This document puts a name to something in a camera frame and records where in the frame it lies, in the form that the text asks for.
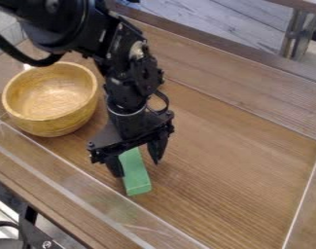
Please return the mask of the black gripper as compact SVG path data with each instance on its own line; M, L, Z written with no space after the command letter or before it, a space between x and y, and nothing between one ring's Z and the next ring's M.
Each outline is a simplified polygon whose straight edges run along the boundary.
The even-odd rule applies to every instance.
M88 151L93 163L105 163L116 178L124 177L120 156L137 146L148 145L149 154L159 164L175 132L172 120L175 113L165 109L152 110L144 105L136 112L127 112L119 106L108 105L109 121L104 129L90 139Z

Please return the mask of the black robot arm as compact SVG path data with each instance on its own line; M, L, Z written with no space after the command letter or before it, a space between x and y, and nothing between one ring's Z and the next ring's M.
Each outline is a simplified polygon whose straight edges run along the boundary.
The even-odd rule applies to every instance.
M0 12L20 21L32 43L49 54L30 57L0 34L0 50L16 60L46 67L77 52L96 62L105 78L109 121L88 144L90 160L116 177L125 175L120 155L141 145L153 161L161 161L175 113L149 106L153 96L169 98L159 90L164 71L141 29L109 9L107 0L0 0Z

